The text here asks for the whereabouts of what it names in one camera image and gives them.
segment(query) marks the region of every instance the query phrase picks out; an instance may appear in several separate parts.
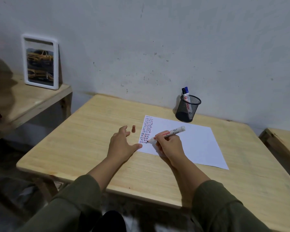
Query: left hand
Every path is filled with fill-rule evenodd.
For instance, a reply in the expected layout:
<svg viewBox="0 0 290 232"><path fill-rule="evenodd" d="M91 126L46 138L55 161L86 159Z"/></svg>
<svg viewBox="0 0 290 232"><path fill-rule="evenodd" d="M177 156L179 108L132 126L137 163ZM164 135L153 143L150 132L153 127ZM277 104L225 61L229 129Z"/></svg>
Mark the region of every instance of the left hand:
<svg viewBox="0 0 290 232"><path fill-rule="evenodd" d="M126 131L127 125L121 127L118 133L114 133L109 143L107 158L112 160L120 160L121 163L126 162L134 152L142 148L142 144L136 143L130 146L127 143L127 136L130 135L130 131Z"/></svg>

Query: black pants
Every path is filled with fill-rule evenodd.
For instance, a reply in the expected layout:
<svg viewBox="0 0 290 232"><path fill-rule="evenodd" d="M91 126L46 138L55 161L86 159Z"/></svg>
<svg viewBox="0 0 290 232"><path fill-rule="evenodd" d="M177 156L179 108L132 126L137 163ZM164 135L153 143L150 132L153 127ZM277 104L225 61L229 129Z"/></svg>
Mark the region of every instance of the black pants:
<svg viewBox="0 0 290 232"><path fill-rule="evenodd" d="M125 220L120 213L108 211L97 221L92 229L92 232L100 231L126 232Z"/></svg>

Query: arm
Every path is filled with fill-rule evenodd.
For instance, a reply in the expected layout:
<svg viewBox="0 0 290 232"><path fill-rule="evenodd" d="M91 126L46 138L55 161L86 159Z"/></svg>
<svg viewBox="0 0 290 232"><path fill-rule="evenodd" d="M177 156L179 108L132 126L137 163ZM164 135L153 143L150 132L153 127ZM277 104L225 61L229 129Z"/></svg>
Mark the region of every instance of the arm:
<svg viewBox="0 0 290 232"><path fill-rule="evenodd" d="M156 135L156 145L187 183L195 224L204 231L270 231L221 183L211 180L185 156L177 135L165 139L161 133Z"/></svg>
<svg viewBox="0 0 290 232"><path fill-rule="evenodd" d="M101 192L141 144L127 143L127 126L115 133L107 157L88 174L77 178L60 191L52 201L35 214L19 232L89 231L101 216Z"/></svg>

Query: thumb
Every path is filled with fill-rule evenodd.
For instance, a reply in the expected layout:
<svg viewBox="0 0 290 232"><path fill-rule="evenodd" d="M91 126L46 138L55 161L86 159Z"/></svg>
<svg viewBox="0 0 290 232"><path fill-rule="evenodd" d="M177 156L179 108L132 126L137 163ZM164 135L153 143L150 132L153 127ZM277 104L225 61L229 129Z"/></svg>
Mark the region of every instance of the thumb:
<svg viewBox="0 0 290 232"><path fill-rule="evenodd" d="M142 147L143 147L142 144L140 144L140 143L136 143L136 144L134 144L134 145L131 146L131 149L132 149L132 151L133 151L133 153L134 153L134 152L136 152L138 149L140 149L140 148L142 148Z"/></svg>
<svg viewBox="0 0 290 232"><path fill-rule="evenodd" d="M168 143L168 141L161 135L162 133L164 132L161 132L161 133L158 133L155 138L156 140L160 143L160 145L162 147L165 147L165 145Z"/></svg>

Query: mesh pen holder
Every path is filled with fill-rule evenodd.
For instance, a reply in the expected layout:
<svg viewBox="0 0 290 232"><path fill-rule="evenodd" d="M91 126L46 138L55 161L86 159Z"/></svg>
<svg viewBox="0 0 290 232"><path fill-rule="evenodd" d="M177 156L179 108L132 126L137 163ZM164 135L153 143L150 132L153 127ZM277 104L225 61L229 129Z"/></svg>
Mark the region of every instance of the mesh pen holder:
<svg viewBox="0 0 290 232"><path fill-rule="evenodd" d="M198 106L201 104L201 100L196 96L189 95L190 102L186 102L181 96L181 100L179 102L177 112L175 114L176 118L183 122L191 122L193 120L195 111Z"/></svg>

